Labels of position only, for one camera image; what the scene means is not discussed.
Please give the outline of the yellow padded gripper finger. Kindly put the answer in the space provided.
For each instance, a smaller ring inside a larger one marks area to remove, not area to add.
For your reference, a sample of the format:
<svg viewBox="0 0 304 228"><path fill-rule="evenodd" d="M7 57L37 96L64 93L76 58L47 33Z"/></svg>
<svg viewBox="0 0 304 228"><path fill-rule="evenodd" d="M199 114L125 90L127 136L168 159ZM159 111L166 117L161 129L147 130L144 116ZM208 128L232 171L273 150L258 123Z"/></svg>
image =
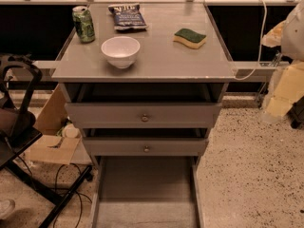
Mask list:
<svg viewBox="0 0 304 228"><path fill-rule="evenodd" d="M280 66L272 76L269 92L262 104L261 118L266 123L283 119L304 96L304 62Z"/></svg>

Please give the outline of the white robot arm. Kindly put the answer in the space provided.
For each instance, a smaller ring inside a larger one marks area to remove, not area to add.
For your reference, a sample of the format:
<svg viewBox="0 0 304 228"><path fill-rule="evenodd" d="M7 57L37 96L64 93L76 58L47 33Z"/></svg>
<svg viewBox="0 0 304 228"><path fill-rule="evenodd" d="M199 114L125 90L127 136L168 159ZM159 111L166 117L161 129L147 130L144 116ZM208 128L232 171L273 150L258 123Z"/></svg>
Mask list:
<svg viewBox="0 0 304 228"><path fill-rule="evenodd" d="M281 46L281 54L293 60L273 75L274 88L263 103L262 119L274 123L304 96L304 0L262 37L262 45L269 48Z"/></svg>

